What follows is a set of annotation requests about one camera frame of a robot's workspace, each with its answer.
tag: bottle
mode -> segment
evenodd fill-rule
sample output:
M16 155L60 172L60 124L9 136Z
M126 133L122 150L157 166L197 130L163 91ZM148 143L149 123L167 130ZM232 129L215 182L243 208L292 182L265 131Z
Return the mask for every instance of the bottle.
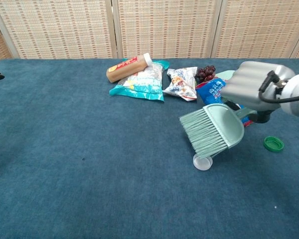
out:
M130 76L136 72L144 70L147 66L151 65L152 61L149 53L144 55L135 56L127 61L121 62L115 66L110 67L106 71L106 76L111 83Z

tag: blue tablecloth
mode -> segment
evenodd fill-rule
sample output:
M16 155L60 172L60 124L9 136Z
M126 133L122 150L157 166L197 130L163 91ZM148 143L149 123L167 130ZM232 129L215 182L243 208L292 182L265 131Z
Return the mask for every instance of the blue tablecloth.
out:
M0 238L299 238L299 118L277 110L198 171L178 117L202 101L110 97L119 61L0 61ZM260 61L299 73L299 59Z

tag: red label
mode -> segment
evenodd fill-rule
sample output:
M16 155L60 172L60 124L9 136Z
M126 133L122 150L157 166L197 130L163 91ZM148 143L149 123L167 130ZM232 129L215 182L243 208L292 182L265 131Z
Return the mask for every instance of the red label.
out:
M117 68L116 69L119 69L121 67L127 66L127 65L129 65L129 64L131 64L133 62L136 62L137 60L138 60L138 57L135 56L135 57L133 57L133 58L127 60L127 61L123 61L122 63L117 64Z

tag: white snack bag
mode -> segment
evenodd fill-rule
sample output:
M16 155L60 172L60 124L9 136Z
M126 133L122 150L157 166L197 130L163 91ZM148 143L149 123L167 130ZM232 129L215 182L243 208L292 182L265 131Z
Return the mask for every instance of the white snack bag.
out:
M170 85L163 90L164 93L182 97L186 101L197 99L195 90L195 75L197 67L169 69L167 75L171 78Z

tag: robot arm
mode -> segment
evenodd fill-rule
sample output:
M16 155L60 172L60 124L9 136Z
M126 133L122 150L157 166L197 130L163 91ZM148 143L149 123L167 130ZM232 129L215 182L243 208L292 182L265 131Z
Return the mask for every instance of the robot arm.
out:
M243 62L221 95L257 111L250 118L258 123L267 122L271 112L280 107L299 117L299 75L283 65Z

